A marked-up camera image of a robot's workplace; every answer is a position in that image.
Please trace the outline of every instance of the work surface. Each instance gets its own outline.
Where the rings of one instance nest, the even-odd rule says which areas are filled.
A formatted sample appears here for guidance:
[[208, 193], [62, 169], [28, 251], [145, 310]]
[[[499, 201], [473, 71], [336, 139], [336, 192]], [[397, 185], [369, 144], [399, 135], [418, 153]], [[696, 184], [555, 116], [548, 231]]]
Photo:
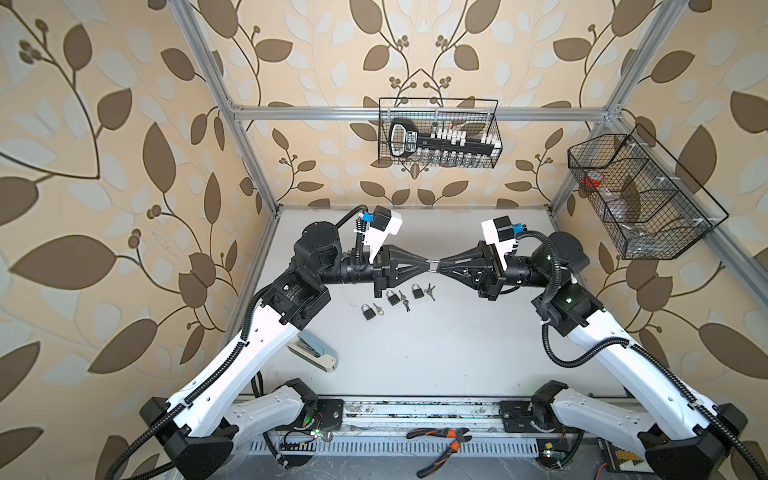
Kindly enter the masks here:
[[[283, 212], [259, 280], [270, 283], [288, 266], [293, 244], [306, 225], [335, 223], [339, 210]], [[480, 223], [509, 215], [512, 223], [550, 234], [544, 210], [401, 210], [402, 227], [387, 243], [437, 260], [473, 248], [482, 240]], [[354, 222], [341, 228], [342, 247], [354, 245]], [[525, 239], [518, 249], [530, 255], [538, 241]], [[436, 285], [435, 301], [414, 300], [411, 285]], [[541, 346], [541, 326], [531, 300], [541, 289], [521, 288], [489, 302], [477, 292], [437, 273], [423, 273], [399, 287], [411, 311], [386, 298], [375, 299], [371, 284], [329, 285], [331, 301], [306, 328], [337, 353], [335, 372], [326, 373], [281, 349], [262, 370], [267, 391], [301, 378], [321, 395], [528, 396], [549, 380], [566, 382], [583, 393], [623, 396], [624, 388], [597, 361], [576, 369], [552, 363]], [[385, 313], [366, 320], [363, 304]], [[568, 339], [551, 334], [562, 359], [582, 353]]]

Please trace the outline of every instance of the wallpaper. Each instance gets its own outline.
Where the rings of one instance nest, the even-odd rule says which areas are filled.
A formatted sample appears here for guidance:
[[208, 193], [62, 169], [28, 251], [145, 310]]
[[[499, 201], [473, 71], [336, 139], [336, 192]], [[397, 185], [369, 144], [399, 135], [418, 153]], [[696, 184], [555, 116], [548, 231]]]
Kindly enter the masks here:
[[541, 207], [568, 168], [566, 150], [583, 122], [501, 122], [493, 169], [445, 168], [378, 158], [377, 127], [337, 121], [246, 122], [251, 143], [283, 205], [346, 207]]
[[158, 6], [0, 1], [0, 478], [100, 480], [216, 354], [266, 224]]
[[[624, 112], [679, 155], [730, 212], [720, 228], [766, 267], [767, 15], [765, 2], [690, 2]], [[742, 440], [766, 465], [765, 310], [703, 242], [672, 261], [619, 260], [592, 206], [576, 192], [558, 222], [591, 258], [583, 272], [591, 292], [683, 380], [745, 412], [750, 423]], [[738, 455], [720, 474], [755, 478]]]
[[235, 103], [601, 107], [654, 0], [192, 0]]

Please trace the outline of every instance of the brown leaf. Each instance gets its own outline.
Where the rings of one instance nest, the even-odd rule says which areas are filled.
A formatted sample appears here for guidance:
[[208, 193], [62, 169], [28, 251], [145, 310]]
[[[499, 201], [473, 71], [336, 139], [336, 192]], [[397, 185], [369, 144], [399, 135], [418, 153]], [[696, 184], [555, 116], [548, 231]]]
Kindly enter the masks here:
[[192, 273], [179, 273], [179, 291], [181, 299], [192, 308], [200, 308], [208, 298], [205, 285]]
[[694, 193], [712, 177], [717, 166], [717, 148], [712, 135], [699, 125], [680, 152], [675, 174]]
[[[101, 455], [99, 455], [98, 464], [96, 465], [96, 476], [94, 479], [104, 480], [104, 477], [107, 475], [107, 470], [109, 470], [114, 461], [118, 459], [118, 456], [120, 456], [120, 454], [127, 448], [128, 442], [126, 442], [123, 437], [119, 435], [109, 435], [109, 438], [107, 438], [107, 441], [104, 443], [104, 448], [101, 449]], [[123, 466], [120, 467], [120, 470], [114, 474], [114, 477], [120, 478], [127, 466], [128, 462], [125, 462]]]
[[512, 182], [510, 184], [504, 184], [504, 186], [507, 187], [509, 190], [514, 190], [516, 192], [527, 192], [533, 187], [533, 185], [531, 185], [531, 182], [528, 182], [528, 181]]
[[637, 304], [644, 310], [656, 312], [663, 309], [672, 294], [671, 276], [654, 276], [637, 291]]
[[648, 142], [648, 147], [655, 147], [656, 146], [656, 125], [654, 125], [654, 122], [651, 121], [650, 118], [646, 118], [646, 117], [637, 117], [635, 118], [634, 122], [635, 124], [642, 125], [642, 127], [637, 129], [637, 133], [640, 135], [640, 137], [643, 140]]
[[296, 188], [302, 192], [313, 192], [323, 188], [323, 184], [318, 184], [316, 182], [299, 182], [299, 184], [296, 185]]
[[96, 112], [101, 125], [107, 130], [117, 130], [122, 127], [131, 114], [133, 95], [131, 89], [118, 90], [106, 94], [98, 101]]
[[216, 220], [219, 220], [219, 213], [221, 212], [221, 188], [219, 188], [219, 180], [216, 179], [216, 174], [211, 174], [210, 177], [208, 177], [208, 185], [205, 186], [203, 210], [205, 210], [205, 217], [211, 225], [216, 223]]
[[464, 28], [469, 33], [480, 33], [496, 18], [501, 0], [477, 0], [467, 9]]
[[314, 208], [330, 208], [331, 200], [329, 198], [320, 198], [318, 200], [312, 200], [307, 206]]
[[381, 70], [386, 66], [388, 61], [389, 47], [386, 45], [374, 45], [368, 50], [366, 59], [362, 61], [362, 69], [365, 71]]
[[411, 190], [409, 189], [397, 190], [394, 194], [392, 194], [392, 203], [395, 205], [403, 205], [410, 196]]
[[101, 349], [88, 371], [114, 373], [138, 360], [157, 335], [157, 324], [150, 319], [136, 320], [122, 329]]
[[[760, 445], [753, 440], [746, 440], [742, 443], [744, 444], [746, 449], [750, 451], [750, 453], [757, 460], [757, 462], [760, 463], [760, 465], [763, 467], [763, 470], [768, 471], [768, 462], [766, 461], [766, 456], [763, 453], [763, 449], [760, 448]], [[744, 460], [744, 457], [742, 457], [736, 452], [732, 453], [730, 456], [730, 466], [731, 468], [733, 468], [733, 473], [736, 474], [736, 478], [738, 480], [756, 480], [757, 479], [757, 477], [755, 476], [755, 472], [753, 472], [749, 464], [746, 463], [746, 461]]]
[[29, 343], [0, 357], [0, 402], [26, 378], [40, 355], [40, 342]]
[[627, 65], [629, 65], [629, 62], [632, 60], [632, 56], [634, 55], [634, 53], [635, 53], [635, 49], [630, 48], [629, 50], [627, 50], [627, 54], [624, 55], [624, 60], [621, 61], [621, 69], [619, 70], [619, 72], [622, 75], [624, 74], [624, 70], [627, 69]]
[[205, 286], [211, 286], [216, 281], [216, 264], [207, 253], [192, 253], [190, 255], [192, 274]]
[[550, 148], [554, 147], [558, 144], [560, 140], [563, 138], [563, 129], [559, 128], [555, 132], [552, 133], [552, 135], [549, 136], [546, 142], [544, 142], [544, 148], [549, 150]]
[[561, 60], [579, 61], [584, 60], [592, 49], [592, 43], [586, 38], [570, 37], [555, 40], [552, 44], [554, 54]]
[[712, 0], [690, 0], [688, 2], [688, 8], [696, 13], [708, 12], [712, 9]]
[[694, 54], [689, 51], [671, 51], [656, 63], [654, 70], [650, 73], [650, 79], [658, 84], [672, 81], [681, 76], [692, 61], [694, 61]]
[[458, 182], [451, 182], [442, 189], [443, 197], [455, 197], [459, 195], [469, 186], [469, 180], [460, 180]]
[[80, 290], [107, 276], [116, 260], [112, 250], [95, 238], [67, 235], [32, 249], [9, 271], [51, 288]]
[[216, 67], [219, 69], [219, 75], [224, 75], [224, 62], [221, 60], [221, 54], [218, 50], [214, 50], [210, 54], [214, 56]]
[[382, 11], [372, 0], [349, 0], [349, 10], [360, 30], [368, 35], [373, 35], [381, 30]]
[[416, 192], [416, 196], [419, 198], [419, 201], [422, 204], [427, 206], [431, 206], [433, 203], [435, 203], [435, 194], [431, 190], [424, 190], [419, 188], [419, 190]]
[[155, 187], [164, 194], [168, 193], [176, 180], [176, 161], [168, 140], [157, 124], [152, 124], [144, 137], [144, 169]]
[[627, 268], [627, 285], [639, 290], [645, 283], [656, 276], [659, 260], [632, 260]]
[[194, 330], [192, 330], [190, 338], [187, 339], [187, 345], [184, 346], [184, 351], [181, 353], [181, 360], [179, 361], [179, 365], [183, 365], [184, 363], [192, 360], [194, 354], [197, 353], [197, 351], [200, 349], [200, 344], [203, 342], [204, 336], [205, 329], [202, 325], [198, 325]]
[[656, 360], [669, 368], [670, 363], [667, 360], [667, 354], [664, 353], [664, 349], [661, 348], [661, 344], [653, 332], [647, 328], [643, 328], [640, 331], [640, 343], [643, 344], [643, 348], [646, 349], [648, 353], [653, 355]]
[[384, 197], [386, 195], [384, 187], [374, 182], [361, 181], [360, 188], [371, 197]]
[[157, 459], [158, 458], [160, 458], [160, 454], [159, 453], [151, 455], [146, 460], [144, 460], [142, 463], [140, 463], [138, 467], [136, 467], [136, 469], [131, 474], [131, 476], [135, 477], [136, 475], [141, 475], [142, 473], [149, 472], [151, 469], [153, 469], [153, 468], [155, 468], [155, 466], [157, 466]]
[[219, 149], [224, 151], [224, 123], [220, 118], [214, 118], [214, 133], [216, 134], [216, 142], [219, 144]]
[[268, 38], [256, 44], [256, 56], [270, 63], [285, 60], [291, 50], [293, 50], [293, 43], [279, 38]]
[[614, 267], [614, 258], [602, 242], [600, 242], [600, 246], [598, 247], [598, 259], [600, 260], [600, 266], [603, 267], [605, 273], [610, 275], [616, 270]]
[[237, 261], [237, 240], [234, 240], [227, 251], [227, 258], [224, 260], [224, 268], [231, 272]]
[[453, 61], [462, 70], [474, 71], [480, 69], [478, 54], [470, 45], [456, 45], [453, 51]]
[[300, 172], [308, 172], [315, 167], [316, 162], [314, 160], [303, 161], [296, 169]]
[[272, 139], [275, 140], [275, 143], [280, 146], [283, 150], [288, 150], [290, 148], [290, 144], [288, 143], [288, 139], [285, 137], [285, 135], [281, 134], [279, 130], [276, 128], [272, 129]]
[[194, 66], [187, 54], [178, 48], [166, 48], [160, 52], [160, 56], [172, 74], [185, 81], [194, 79]]
[[42, 434], [43, 429], [40, 427], [24, 427], [0, 433], [0, 468], [26, 452]]
[[0, 178], [0, 225], [26, 214], [38, 201], [38, 185], [26, 178]]
[[190, 141], [192, 145], [197, 145], [205, 137], [205, 130], [208, 129], [208, 116], [199, 114], [192, 120], [190, 127]]
[[365, 141], [378, 140], [379, 135], [376, 133], [376, 129], [368, 124], [351, 124], [349, 127], [352, 128], [352, 131], [355, 132], [358, 137]]
[[553, 101], [549, 104], [543, 105], [541, 108], [570, 108], [571, 102], [568, 100]]
[[381, 157], [371, 163], [371, 167], [375, 168], [389, 168], [392, 166], [392, 158]]
[[611, 30], [623, 37], [639, 27], [654, 7], [654, 0], [621, 0], [611, 19]]
[[573, 194], [571, 194], [570, 197], [568, 197], [568, 202], [565, 205], [568, 208], [568, 215], [574, 216], [574, 212], [576, 211], [576, 197], [574, 197]]
[[240, 181], [240, 189], [247, 197], [253, 195], [253, 181], [251, 181], [250, 177], [245, 177]]
[[515, 166], [518, 170], [523, 170], [524, 172], [533, 171], [533, 164], [527, 160], [518, 160], [515, 162]]
[[237, 11], [230, 0], [197, 0], [205, 21], [219, 35], [232, 38], [237, 33]]
[[91, 61], [94, 50], [82, 24], [70, 28], [64, 36], [64, 58], [72, 70], [80, 70]]
[[720, 323], [699, 329], [701, 342], [726, 367], [756, 379], [768, 379], [768, 356], [741, 333]]
[[509, 200], [506, 198], [499, 198], [496, 200], [496, 208], [517, 208], [520, 207], [520, 204], [518, 204], [514, 200]]
[[730, 113], [736, 123], [751, 134], [768, 130], [768, 101], [738, 91], [730, 94]]

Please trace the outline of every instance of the wire cutters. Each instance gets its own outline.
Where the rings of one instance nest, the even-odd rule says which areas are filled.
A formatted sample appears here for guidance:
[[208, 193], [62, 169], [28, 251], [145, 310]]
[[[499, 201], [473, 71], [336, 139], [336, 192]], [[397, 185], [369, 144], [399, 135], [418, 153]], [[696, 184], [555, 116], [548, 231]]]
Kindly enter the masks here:
[[406, 438], [408, 440], [416, 437], [440, 437], [443, 439], [455, 439], [453, 443], [440, 455], [440, 458], [435, 460], [431, 465], [426, 468], [422, 468], [416, 472], [416, 476], [419, 478], [429, 477], [431, 474], [437, 472], [440, 467], [443, 466], [446, 460], [458, 452], [462, 447], [462, 443], [472, 440], [472, 435], [466, 435], [469, 429], [416, 429], [408, 432]]

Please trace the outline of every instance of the stapler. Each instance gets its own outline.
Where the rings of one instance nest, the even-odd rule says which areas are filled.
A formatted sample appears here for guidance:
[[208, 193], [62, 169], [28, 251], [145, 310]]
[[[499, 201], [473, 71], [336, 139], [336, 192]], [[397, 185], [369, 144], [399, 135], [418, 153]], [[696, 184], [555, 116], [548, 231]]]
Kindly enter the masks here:
[[336, 352], [306, 330], [299, 333], [296, 342], [288, 344], [288, 349], [328, 373], [336, 369]]

